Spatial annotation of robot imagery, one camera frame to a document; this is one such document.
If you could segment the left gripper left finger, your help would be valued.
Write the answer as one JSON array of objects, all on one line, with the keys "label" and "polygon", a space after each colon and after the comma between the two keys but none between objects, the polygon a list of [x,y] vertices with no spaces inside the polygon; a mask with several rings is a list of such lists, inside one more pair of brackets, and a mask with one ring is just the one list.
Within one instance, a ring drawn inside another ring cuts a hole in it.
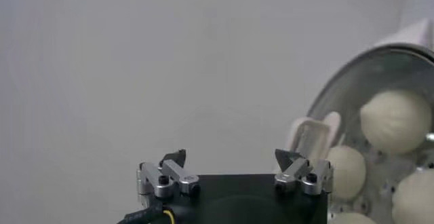
[{"label": "left gripper left finger", "polygon": [[136,171],[137,194],[142,199],[154,196],[160,199],[171,198],[174,190],[181,195],[199,195],[199,177],[184,169],[186,149],[167,153],[156,165],[142,162]]}]

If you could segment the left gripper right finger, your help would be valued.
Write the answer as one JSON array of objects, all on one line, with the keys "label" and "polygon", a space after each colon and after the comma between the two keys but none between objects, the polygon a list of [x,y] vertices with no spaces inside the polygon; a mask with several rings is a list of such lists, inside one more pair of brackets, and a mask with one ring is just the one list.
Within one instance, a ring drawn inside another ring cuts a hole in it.
[{"label": "left gripper right finger", "polygon": [[294,151],[275,150],[280,172],[275,174],[275,190],[287,194],[300,189],[307,195],[331,193],[334,169],[327,160],[311,161]]}]

